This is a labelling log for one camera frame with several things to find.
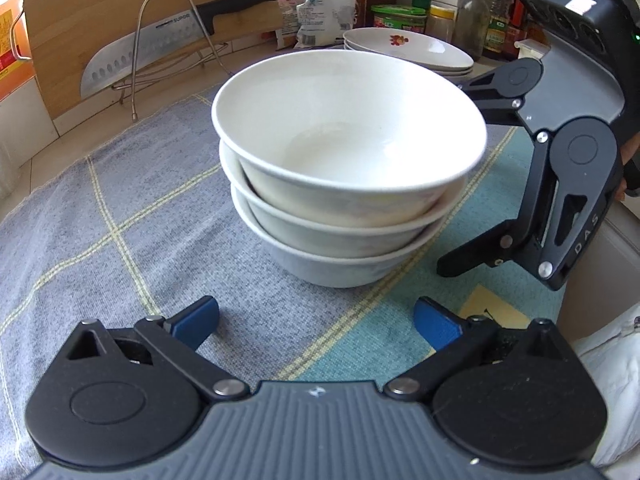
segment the metal knife rack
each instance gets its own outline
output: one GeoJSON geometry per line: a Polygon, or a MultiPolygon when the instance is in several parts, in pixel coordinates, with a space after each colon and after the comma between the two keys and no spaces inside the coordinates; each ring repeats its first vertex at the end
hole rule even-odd
{"type": "MultiPolygon", "coordinates": [[[[164,66],[162,68],[158,68],[158,69],[152,70],[151,72],[137,74],[136,72],[137,72],[137,66],[138,66],[138,48],[139,48],[139,44],[140,44],[140,29],[142,28],[142,16],[144,15],[146,5],[149,3],[149,1],[151,1],[151,0],[145,0],[142,3],[142,6],[140,7],[140,11],[138,13],[138,23],[136,25],[136,33],[134,35],[133,56],[132,56],[132,61],[131,61],[130,82],[127,81],[129,79],[127,77],[127,78],[124,78],[123,81],[121,81],[119,83],[114,83],[113,85],[111,85],[111,89],[112,90],[120,91],[120,99],[119,99],[120,104],[123,104],[123,102],[124,102],[124,98],[126,97],[127,89],[129,89],[129,88],[131,89],[131,119],[133,120],[133,122],[136,122],[138,120],[138,112],[136,110],[136,87],[139,86],[139,85],[148,86],[148,85],[151,85],[153,83],[157,83],[159,81],[163,81],[165,79],[169,79],[169,78],[171,78],[171,77],[173,77],[175,75],[178,75],[178,74],[181,74],[183,72],[186,72],[187,70],[190,70],[190,69],[195,68],[197,66],[201,66],[202,68],[204,68],[205,63],[208,63],[209,61],[211,61],[213,59],[215,59],[218,62],[218,64],[222,67],[222,70],[224,70],[227,75],[232,76],[234,74],[231,70],[229,70],[222,63],[222,60],[220,59],[220,56],[218,55],[219,51],[213,45],[213,42],[211,41],[211,37],[207,33],[207,30],[206,30],[206,28],[204,26],[204,23],[202,22],[200,14],[196,10],[196,5],[193,3],[193,0],[188,0],[189,5],[191,7],[191,12],[193,12],[194,16],[196,17],[196,20],[198,21],[198,26],[200,27],[200,30],[202,31],[204,37],[206,38],[207,43],[209,43],[209,48],[211,49],[211,53],[207,54],[206,56],[203,56],[201,51],[197,51],[199,60],[197,60],[196,62],[190,64],[187,67],[181,68],[180,70],[176,70],[175,72],[171,72],[169,74],[164,74],[164,75],[161,75],[161,76],[152,77],[152,76],[155,76],[156,74],[158,74],[160,72],[164,72],[165,70],[168,70],[168,69],[180,64],[185,59],[190,57],[191,54],[185,54],[185,55],[179,57],[178,59],[176,59],[174,62],[172,62],[168,66],[164,66]]],[[[24,9],[20,11],[20,14],[18,14],[18,16],[14,19],[14,21],[11,24],[11,29],[9,31],[9,43],[11,45],[11,52],[14,55],[15,59],[21,60],[21,61],[30,61],[30,60],[32,60],[32,58],[31,57],[27,57],[27,56],[22,56],[18,52],[17,44],[15,43],[15,34],[14,34],[15,25],[17,25],[18,21],[21,19],[23,14],[24,14],[24,9]]],[[[220,50],[223,50],[227,46],[228,46],[228,43],[223,43],[222,46],[220,46],[220,50]]]]}

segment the white cloth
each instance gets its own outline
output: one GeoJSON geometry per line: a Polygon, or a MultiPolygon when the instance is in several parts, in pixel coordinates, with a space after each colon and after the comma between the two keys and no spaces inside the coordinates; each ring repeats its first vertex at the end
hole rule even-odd
{"type": "Polygon", "coordinates": [[[640,443],[640,303],[574,349],[607,404],[607,429],[592,460],[607,466],[640,443]]]}
{"type": "Polygon", "coordinates": [[[636,446],[603,473],[609,480],[638,480],[640,478],[640,446],[636,446]]]}

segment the wooden cutting board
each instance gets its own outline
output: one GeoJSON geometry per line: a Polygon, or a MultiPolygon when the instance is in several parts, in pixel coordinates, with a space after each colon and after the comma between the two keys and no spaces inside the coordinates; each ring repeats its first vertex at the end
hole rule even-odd
{"type": "MultiPolygon", "coordinates": [[[[196,4],[211,0],[193,0],[196,4]]],[[[36,78],[45,106],[56,118],[80,101],[80,79],[89,60],[112,41],[135,31],[144,0],[24,0],[24,13],[36,78]]],[[[189,8],[187,0],[152,0],[143,26],[189,8]]],[[[217,16],[213,43],[282,26],[277,2],[217,16]]],[[[174,56],[204,48],[206,40],[174,56]]]]}

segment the plaid pattern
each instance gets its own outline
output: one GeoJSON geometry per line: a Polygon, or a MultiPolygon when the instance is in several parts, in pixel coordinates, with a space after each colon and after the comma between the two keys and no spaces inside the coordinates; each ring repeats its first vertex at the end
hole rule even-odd
{"type": "Polygon", "coordinates": [[[515,265],[455,280],[434,273],[438,256],[517,211],[526,135],[491,127],[485,158],[438,235],[383,280],[333,290],[277,267],[234,211],[210,124],[215,91],[130,127],[0,224],[0,478],[38,464],[25,405],[80,319],[131,326],[210,294],[222,320],[200,352],[255,385],[385,381],[431,351],[411,327],[420,294],[468,314],[489,306],[508,324],[557,315],[562,294],[515,265]]]}

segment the kitchen knife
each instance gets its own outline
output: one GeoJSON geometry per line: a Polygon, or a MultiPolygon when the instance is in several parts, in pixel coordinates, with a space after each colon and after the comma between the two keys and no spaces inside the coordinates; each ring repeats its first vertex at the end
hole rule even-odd
{"type": "MultiPolygon", "coordinates": [[[[262,2],[274,0],[212,0],[196,6],[207,33],[213,35],[213,18],[219,14],[229,14],[249,9],[262,2]]],[[[107,88],[131,74],[133,43],[136,33],[132,32],[101,48],[89,61],[80,81],[80,97],[87,97],[107,88]]],[[[140,28],[138,47],[139,70],[164,56],[203,38],[191,9],[140,28]]]]}

